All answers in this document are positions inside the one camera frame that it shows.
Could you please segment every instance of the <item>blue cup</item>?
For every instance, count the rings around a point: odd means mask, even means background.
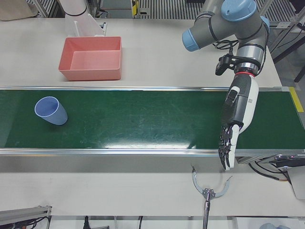
[[[65,108],[63,108],[57,98],[52,96],[40,99],[36,103],[34,110],[37,116],[55,125],[63,125],[68,120]]]

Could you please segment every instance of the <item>black cable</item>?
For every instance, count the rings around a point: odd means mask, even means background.
[[[264,27],[265,27],[265,29],[266,29],[266,31],[267,31],[267,36],[266,36],[266,42],[265,42],[265,47],[264,47],[264,49],[265,49],[265,51],[264,51],[264,60],[263,60],[263,63],[262,63],[262,65],[261,65],[260,70],[259,70],[258,73],[257,73],[257,76],[262,72],[263,67],[264,67],[264,64],[265,64],[265,62],[266,62],[266,57],[267,57],[267,44],[268,44],[269,35],[270,35],[270,31],[269,31],[268,25],[267,25],[265,22],[263,22],[263,24],[264,24]]]
[[[255,162],[255,164],[256,164],[258,167],[262,168],[263,170],[268,171],[269,173],[278,173],[278,174],[282,174],[282,172],[274,172],[274,171],[271,171],[271,170],[269,170],[269,169],[267,169],[267,168],[262,167],[262,166],[261,166],[260,164],[258,164],[256,161],[254,161],[254,162]]]
[[[267,175],[267,174],[265,174],[265,173],[262,173],[262,172],[256,170],[256,169],[251,165],[251,163],[249,163],[248,166],[249,166],[254,172],[258,173],[259,175],[262,175],[262,176],[264,176],[264,177],[271,178],[271,179],[273,179],[273,180],[281,180],[281,179],[278,178],[278,177],[274,177],[274,176],[271,176],[271,175]]]
[[[215,43],[213,43],[213,46],[216,49],[219,49],[219,50],[230,49],[230,52],[233,52],[233,47],[236,46],[239,43],[239,41],[238,40],[234,40],[234,41],[222,40],[222,41],[215,42]]]
[[[303,25],[301,26],[301,31],[298,33],[298,35],[297,35],[295,38],[293,38],[293,39],[292,39],[291,41],[289,41],[289,42],[286,42],[285,44],[282,44],[282,45],[278,46],[278,48],[281,48],[282,46],[284,46],[284,45],[286,45],[286,44],[289,44],[289,43],[295,41],[295,40],[301,35],[302,31],[304,30],[304,26],[305,26],[305,22],[304,22]]]
[[[141,229],[141,225],[142,225],[142,220],[143,220],[143,216],[140,216],[140,223],[139,223],[139,229]]]
[[[288,174],[288,172],[287,171],[282,171],[282,170],[280,170],[278,167],[276,167],[276,165],[274,165],[274,164],[271,164],[273,167],[275,167],[278,171],[280,171],[286,178],[287,178],[287,180],[288,180],[288,182],[292,185],[292,183],[291,183],[291,179],[290,179],[290,177],[289,177],[289,174]]]
[[[44,219],[48,219],[48,221],[50,222],[51,218],[45,216],[45,217],[40,217],[40,218],[36,218],[36,219],[28,219],[28,220],[19,221],[16,223],[11,223],[11,224],[0,226],[0,229],[12,229],[12,228],[18,229],[18,228],[22,228],[22,227],[26,227],[26,226],[32,226],[31,229],[33,229],[37,226],[37,223],[39,223],[40,221],[42,221]]]

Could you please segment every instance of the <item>conveyor belt metal frame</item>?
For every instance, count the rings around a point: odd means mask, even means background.
[[[11,86],[0,90],[80,90],[80,91],[227,91],[227,87],[75,87]],[[260,92],[288,92],[288,87],[260,88]],[[304,149],[237,149],[239,163],[249,163],[273,155],[305,154]],[[218,149],[42,149],[1,148],[0,156],[218,156]]]

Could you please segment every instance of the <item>pink plastic bin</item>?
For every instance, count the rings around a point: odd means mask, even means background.
[[[121,38],[66,38],[58,69],[71,81],[119,80],[122,73]]]

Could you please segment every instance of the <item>metal hook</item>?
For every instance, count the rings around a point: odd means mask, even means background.
[[[193,174],[193,183],[195,188],[203,195],[203,197],[205,198],[205,203],[204,203],[204,210],[203,210],[203,229],[207,229],[208,227],[208,218],[209,218],[209,211],[210,211],[210,207],[211,207],[211,202],[210,200],[214,199],[214,198],[219,198],[221,196],[223,196],[227,190],[229,189],[230,186],[230,178],[232,176],[229,177],[229,179],[227,179],[227,181],[225,182],[224,188],[221,192],[215,193],[213,189],[211,188],[205,188],[202,189],[198,183],[197,183],[197,173],[196,173],[196,169],[194,166],[192,166],[193,170],[192,170],[192,174]]]

